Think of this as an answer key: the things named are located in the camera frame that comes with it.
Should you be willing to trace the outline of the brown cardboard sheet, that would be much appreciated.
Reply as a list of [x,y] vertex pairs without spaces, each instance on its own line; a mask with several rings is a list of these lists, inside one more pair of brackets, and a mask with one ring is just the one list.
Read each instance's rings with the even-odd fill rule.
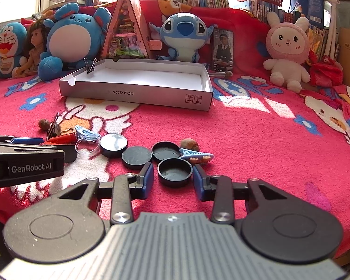
[[341,27],[338,33],[340,46],[338,62],[343,68],[343,83],[350,87],[350,29]]

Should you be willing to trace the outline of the row of books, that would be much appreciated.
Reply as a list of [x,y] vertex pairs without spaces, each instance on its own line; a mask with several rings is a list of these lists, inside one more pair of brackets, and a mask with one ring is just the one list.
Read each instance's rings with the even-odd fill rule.
[[[281,22],[293,23],[298,16],[294,11],[286,12],[273,3],[264,2],[262,0],[248,0],[238,2],[238,8],[251,13],[251,15],[260,21],[267,21],[267,14],[275,12]],[[229,0],[166,0],[160,5],[161,11],[165,17],[168,17],[177,12],[189,11],[191,8],[230,8]]]

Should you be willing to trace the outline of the blue Stitch plush toy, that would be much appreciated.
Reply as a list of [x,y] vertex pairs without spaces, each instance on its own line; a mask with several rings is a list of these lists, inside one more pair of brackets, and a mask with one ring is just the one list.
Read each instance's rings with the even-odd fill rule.
[[209,27],[195,14],[176,13],[165,20],[161,27],[148,24],[152,32],[157,32],[161,41],[169,48],[168,56],[157,56],[159,60],[197,63],[198,49],[210,42],[217,27]]

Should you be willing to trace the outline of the black binder clip on box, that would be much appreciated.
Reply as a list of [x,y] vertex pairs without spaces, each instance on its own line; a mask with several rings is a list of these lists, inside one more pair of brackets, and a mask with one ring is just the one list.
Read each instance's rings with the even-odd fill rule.
[[85,63],[85,67],[86,67],[86,72],[89,74],[91,72],[94,71],[95,69],[95,65],[97,63],[97,58],[95,58],[94,60],[89,60],[87,58],[83,59],[84,63]]

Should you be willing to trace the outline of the brown haired doll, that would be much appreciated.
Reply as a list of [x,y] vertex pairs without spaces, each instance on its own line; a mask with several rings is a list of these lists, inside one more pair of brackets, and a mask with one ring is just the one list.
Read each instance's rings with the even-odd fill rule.
[[24,46],[28,55],[27,62],[14,71],[14,77],[27,77],[38,73],[40,55],[46,51],[46,38],[49,29],[44,25],[44,20],[39,19],[32,23],[28,29]]

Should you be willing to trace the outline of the Doraemon plush toy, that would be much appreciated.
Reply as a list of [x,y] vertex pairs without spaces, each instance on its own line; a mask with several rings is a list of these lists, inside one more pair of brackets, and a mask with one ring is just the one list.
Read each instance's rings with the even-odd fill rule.
[[13,78],[16,70],[26,63],[23,49],[27,30],[19,22],[7,23],[0,30],[0,78]]

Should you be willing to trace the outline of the black round cap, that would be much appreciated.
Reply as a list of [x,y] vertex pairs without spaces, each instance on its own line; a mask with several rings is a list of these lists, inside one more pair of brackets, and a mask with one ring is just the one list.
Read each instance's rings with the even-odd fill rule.
[[180,149],[175,143],[168,141],[157,142],[152,147],[152,155],[156,162],[161,162],[162,160],[168,158],[179,158]]
[[167,187],[181,188],[186,186],[193,174],[193,166],[179,157],[162,160],[157,166],[159,182]]
[[152,152],[142,146],[132,146],[122,153],[121,159],[128,169],[138,170],[152,160]]

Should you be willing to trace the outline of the pink triangular diorama box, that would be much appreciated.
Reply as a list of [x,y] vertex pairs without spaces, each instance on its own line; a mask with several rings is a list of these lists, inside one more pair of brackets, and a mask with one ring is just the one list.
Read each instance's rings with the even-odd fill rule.
[[151,38],[139,0],[117,0],[101,49],[102,59],[154,59],[162,41]]

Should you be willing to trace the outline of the black round cap front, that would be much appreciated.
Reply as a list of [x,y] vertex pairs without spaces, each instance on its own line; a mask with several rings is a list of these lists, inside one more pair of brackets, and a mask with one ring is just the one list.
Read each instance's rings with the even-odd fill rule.
[[186,186],[193,174],[193,166],[179,157],[162,160],[157,166],[159,182],[167,187],[181,188]]

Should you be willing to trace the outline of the round blue plush toy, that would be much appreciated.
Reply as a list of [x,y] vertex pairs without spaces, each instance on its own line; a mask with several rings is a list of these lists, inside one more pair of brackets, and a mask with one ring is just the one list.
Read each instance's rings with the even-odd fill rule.
[[84,58],[97,58],[111,17],[104,7],[89,15],[81,13],[77,3],[67,3],[54,13],[53,19],[44,20],[49,32],[46,51],[40,55],[39,78],[54,80],[67,71],[85,67]]

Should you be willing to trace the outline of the blue hair clip right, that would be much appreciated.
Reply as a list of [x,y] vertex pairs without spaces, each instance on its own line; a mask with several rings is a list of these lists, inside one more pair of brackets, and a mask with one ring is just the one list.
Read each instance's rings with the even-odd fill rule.
[[214,155],[211,153],[198,152],[190,149],[180,148],[180,158],[191,164],[205,164],[213,160]]

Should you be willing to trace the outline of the black smartphone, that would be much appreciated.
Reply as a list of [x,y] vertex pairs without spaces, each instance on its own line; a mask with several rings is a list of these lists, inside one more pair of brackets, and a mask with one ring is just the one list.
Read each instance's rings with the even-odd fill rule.
[[213,30],[213,71],[233,71],[233,32],[215,28]]

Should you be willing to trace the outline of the red cartoon blanket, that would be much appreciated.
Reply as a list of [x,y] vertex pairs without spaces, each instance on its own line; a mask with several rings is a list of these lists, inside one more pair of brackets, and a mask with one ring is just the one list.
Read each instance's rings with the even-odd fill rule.
[[65,98],[58,81],[26,77],[0,81],[0,134],[40,136],[44,118],[63,130],[120,133],[129,145],[147,148],[192,138],[215,156],[207,172],[264,179],[337,216],[344,229],[338,251],[350,250],[350,135],[340,122],[341,108],[350,111],[350,91],[276,88],[262,66],[267,24],[231,8],[192,12],[234,35],[234,75],[212,82],[209,111]]

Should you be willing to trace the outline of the small black binder clip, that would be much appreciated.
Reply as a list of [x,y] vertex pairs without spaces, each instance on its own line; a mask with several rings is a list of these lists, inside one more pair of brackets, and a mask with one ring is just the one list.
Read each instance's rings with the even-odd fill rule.
[[47,131],[47,136],[46,136],[47,140],[60,135],[60,125],[57,122],[58,118],[59,118],[59,113],[57,112]]

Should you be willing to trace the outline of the black round cap shiny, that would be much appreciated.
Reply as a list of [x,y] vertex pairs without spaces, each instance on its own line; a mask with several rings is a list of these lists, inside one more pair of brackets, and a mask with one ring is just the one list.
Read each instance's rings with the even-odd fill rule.
[[100,139],[100,151],[107,158],[119,157],[128,147],[128,140],[118,133],[108,133]]

